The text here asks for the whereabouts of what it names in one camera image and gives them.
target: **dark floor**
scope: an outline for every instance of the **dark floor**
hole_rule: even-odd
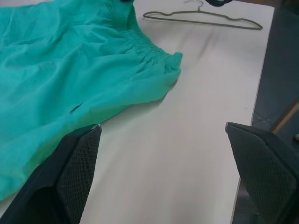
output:
[[[299,98],[299,15],[284,6],[275,9],[252,126],[269,130],[282,112]],[[277,136],[299,154],[293,137],[299,133],[299,112]],[[244,185],[240,184],[233,224],[263,224]]]

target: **teal fabric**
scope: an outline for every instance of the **teal fabric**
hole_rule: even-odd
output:
[[[3,7],[0,34],[0,200],[64,135],[161,99],[180,74],[182,55],[141,32],[132,2]]]

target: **black mesh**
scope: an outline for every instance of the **black mesh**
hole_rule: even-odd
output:
[[[83,136],[57,183],[58,195],[72,224],[79,224],[93,182],[100,129]]]
[[[260,137],[233,126],[227,133],[240,177],[264,221],[281,223],[297,196],[296,177]]]

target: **green garment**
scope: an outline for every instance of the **green garment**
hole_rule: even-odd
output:
[[[0,200],[69,132],[165,96],[182,54],[138,27],[132,2],[0,8]]]

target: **white table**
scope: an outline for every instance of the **white table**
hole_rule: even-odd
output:
[[[224,128],[251,124],[274,9],[241,2],[202,7],[263,25],[252,31],[142,18],[151,10],[197,8],[183,0],[136,0],[135,8],[156,45],[184,54],[182,72],[163,101],[103,124],[81,224],[228,224],[239,175]]]

